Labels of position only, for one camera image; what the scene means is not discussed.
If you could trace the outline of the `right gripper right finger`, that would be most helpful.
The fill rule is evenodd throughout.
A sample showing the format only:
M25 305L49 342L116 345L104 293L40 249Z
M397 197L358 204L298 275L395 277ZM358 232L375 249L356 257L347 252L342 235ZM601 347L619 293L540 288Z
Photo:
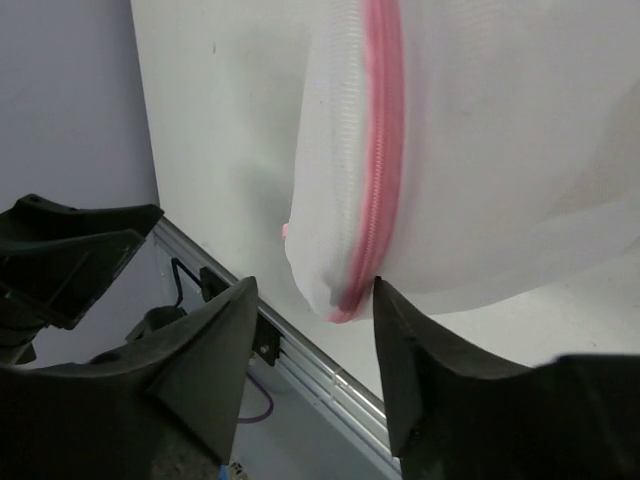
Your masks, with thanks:
M554 436L539 409L540 370L468 342L381 278L373 316L395 456L550 456Z

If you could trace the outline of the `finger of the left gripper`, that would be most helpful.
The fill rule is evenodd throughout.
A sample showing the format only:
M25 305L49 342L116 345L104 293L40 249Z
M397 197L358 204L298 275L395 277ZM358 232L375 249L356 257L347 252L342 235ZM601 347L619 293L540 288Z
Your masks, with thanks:
M44 328L75 328L144 242L132 230L49 241L3 239L1 363L19 363Z
M163 210L153 204L79 209L29 194L1 214L1 248L53 250L91 246L135 250L163 215Z

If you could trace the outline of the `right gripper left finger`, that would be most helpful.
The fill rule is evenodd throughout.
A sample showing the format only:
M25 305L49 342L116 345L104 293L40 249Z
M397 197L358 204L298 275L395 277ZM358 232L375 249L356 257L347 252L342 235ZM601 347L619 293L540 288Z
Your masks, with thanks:
M253 277L102 362L29 373L38 426L57 451L151 465L181 447L229 461L257 322Z

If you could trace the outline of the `white mesh laundry bag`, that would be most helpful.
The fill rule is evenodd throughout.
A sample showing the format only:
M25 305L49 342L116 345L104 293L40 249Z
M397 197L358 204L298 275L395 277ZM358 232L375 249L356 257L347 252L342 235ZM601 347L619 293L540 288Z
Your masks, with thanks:
M431 314L496 303L639 241L635 1L321 1L291 213L321 317L382 277Z

